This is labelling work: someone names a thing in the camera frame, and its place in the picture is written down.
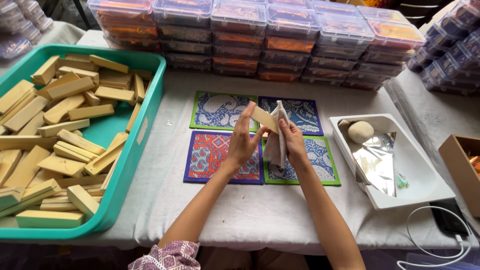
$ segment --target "clay ball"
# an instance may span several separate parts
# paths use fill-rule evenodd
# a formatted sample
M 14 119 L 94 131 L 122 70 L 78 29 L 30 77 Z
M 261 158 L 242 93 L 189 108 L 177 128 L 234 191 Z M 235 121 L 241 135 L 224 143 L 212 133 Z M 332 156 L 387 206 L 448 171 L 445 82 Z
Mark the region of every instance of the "clay ball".
M 362 144 L 373 137 L 373 127 L 364 121 L 353 123 L 348 127 L 348 136 L 352 141 Z

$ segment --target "blue paisley coaster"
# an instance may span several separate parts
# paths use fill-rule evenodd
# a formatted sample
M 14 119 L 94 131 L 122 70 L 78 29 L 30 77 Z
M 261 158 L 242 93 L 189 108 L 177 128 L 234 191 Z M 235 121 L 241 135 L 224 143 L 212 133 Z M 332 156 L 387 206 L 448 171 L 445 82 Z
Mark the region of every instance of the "blue paisley coaster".
M 276 101 L 281 100 L 288 118 L 294 122 L 304 135 L 322 136 L 324 134 L 320 125 L 317 105 L 315 100 L 295 98 L 258 97 L 258 106 L 272 113 L 276 108 Z
M 303 136 L 308 160 L 323 185 L 341 186 L 336 172 L 327 138 L 324 136 Z M 265 184 L 299 184 L 297 174 L 287 160 L 285 168 L 270 164 L 264 158 Z
M 257 97 L 197 91 L 190 128 L 233 130 L 250 100 L 257 102 Z M 257 129 L 250 118 L 250 131 Z
M 206 183 L 227 159 L 231 133 L 193 131 L 188 150 L 184 182 Z M 229 184 L 264 184 L 260 144 L 250 160 L 233 175 Z

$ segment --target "green fabric border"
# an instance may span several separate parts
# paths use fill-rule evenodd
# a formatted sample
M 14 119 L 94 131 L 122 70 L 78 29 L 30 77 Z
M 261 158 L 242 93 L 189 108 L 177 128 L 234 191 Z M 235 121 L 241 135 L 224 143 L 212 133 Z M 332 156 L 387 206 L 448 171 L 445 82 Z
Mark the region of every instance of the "green fabric border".
M 207 93 L 207 94 L 219 94 L 219 95 L 227 95 L 227 96 L 236 96 L 236 97 L 249 97 L 252 99 L 253 102 L 258 104 L 258 96 L 249 96 L 249 95 L 239 95 L 239 94 L 229 94 L 229 93 L 217 93 L 217 92 L 208 92 L 208 91 L 197 91 L 195 93 L 195 103 L 193 104 L 193 111 L 192 111 L 192 118 L 190 119 L 190 128 L 200 128 L 200 129 L 215 129 L 215 130 L 233 130 L 233 127 L 220 127 L 220 126 L 206 126 L 206 125 L 197 125 L 194 124 L 195 120 L 195 112 L 197 111 L 198 106 L 198 97 L 200 93 Z M 259 128 L 259 124 L 257 121 L 253 120 L 253 128 L 250 129 L 250 132 L 257 132 Z
M 332 163 L 333 174 L 335 176 L 335 181 L 320 181 L 322 185 L 332 185 L 332 186 L 341 186 L 340 178 L 338 177 L 338 173 L 336 171 L 335 163 L 333 161 L 332 152 L 330 152 L 330 146 L 328 145 L 327 137 L 325 136 L 303 136 L 304 139 L 322 139 L 325 141 L 325 146 L 327 147 L 327 153 L 330 157 L 330 162 Z M 262 150 L 265 150 L 265 141 L 262 140 Z M 266 158 L 264 159 L 264 176 L 265 176 L 265 184 L 299 184 L 298 180 L 283 180 L 283 179 L 270 179 L 268 178 L 268 162 Z

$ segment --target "teal plastic tub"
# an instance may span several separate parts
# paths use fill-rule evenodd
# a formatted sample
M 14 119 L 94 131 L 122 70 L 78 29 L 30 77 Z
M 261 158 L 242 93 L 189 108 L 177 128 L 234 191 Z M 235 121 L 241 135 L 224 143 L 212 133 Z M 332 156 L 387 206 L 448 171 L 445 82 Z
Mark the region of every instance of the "teal plastic tub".
M 163 72 L 166 66 L 165 59 L 157 54 L 77 45 L 43 45 L 25 55 L 0 78 L 0 95 L 4 95 L 22 79 L 31 81 L 30 75 L 51 56 L 64 57 L 65 53 L 95 54 L 133 69 L 151 70 L 155 72 L 155 77 L 93 218 L 73 229 L 0 228 L 0 239 L 72 239 L 110 228 L 120 213 L 150 134 L 162 99 Z M 84 138 L 107 148 L 118 132 L 125 132 L 132 112 L 133 106 L 119 102 L 115 114 L 91 119 L 90 126 L 82 129 Z

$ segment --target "hand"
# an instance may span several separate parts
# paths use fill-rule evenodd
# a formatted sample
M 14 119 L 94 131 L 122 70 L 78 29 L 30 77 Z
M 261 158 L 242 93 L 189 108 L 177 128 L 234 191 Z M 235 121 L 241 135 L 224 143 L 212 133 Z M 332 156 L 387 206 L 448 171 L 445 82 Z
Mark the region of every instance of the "hand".
M 309 163 L 301 130 L 292 121 L 290 127 L 284 119 L 280 119 L 279 124 L 287 143 L 288 161 L 294 168 L 302 162 Z
M 262 134 L 268 131 L 267 127 L 262 127 L 257 131 L 253 139 L 250 140 L 250 117 L 252 116 L 256 105 L 255 102 L 250 101 L 237 120 L 235 129 L 230 138 L 228 157 L 225 162 L 233 164 L 237 169 L 250 159 L 258 142 L 262 138 Z

